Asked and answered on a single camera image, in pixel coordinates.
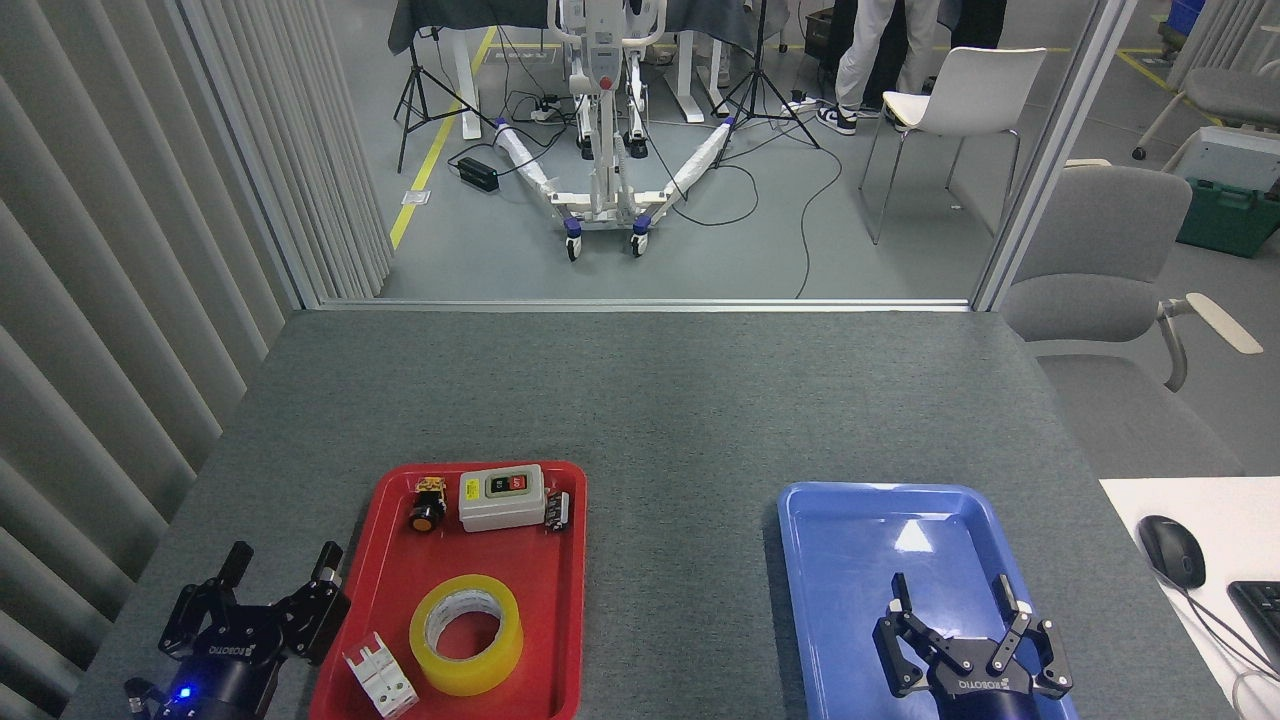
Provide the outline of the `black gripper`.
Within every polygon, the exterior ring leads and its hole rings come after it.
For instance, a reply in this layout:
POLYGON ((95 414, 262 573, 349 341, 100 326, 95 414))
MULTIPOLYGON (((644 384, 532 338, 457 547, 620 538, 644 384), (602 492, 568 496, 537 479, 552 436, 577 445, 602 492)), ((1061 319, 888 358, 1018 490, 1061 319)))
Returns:
POLYGON ((945 638, 915 615, 905 574, 895 573, 891 587, 893 600, 874 625, 873 642, 892 696, 905 698, 929 684, 940 719, 1041 719, 1033 693, 1062 698, 1073 688, 1059 625, 1020 601, 1007 574, 992 582, 1007 630, 989 656, 989 669, 970 659, 968 674, 941 659, 945 638), (1034 676, 1014 659, 1027 638, 1038 653, 1034 676), (906 660, 900 641, 925 661, 928 673, 906 660))
POLYGON ((236 626, 229 625, 229 607, 237 606, 234 589, 253 557, 247 542, 236 541, 215 577, 182 588, 166 620, 160 637, 163 653, 179 659, 193 644, 169 689, 161 692, 137 676, 125 682, 131 716, 265 717, 285 650, 311 665, 323 664, 349 611, 351 601, 337 573, 342 556, 337 542, 325 542, 308 582, 275 602, 282 630, 236 626), (214 626, 202 632, 206 620, 214 626))

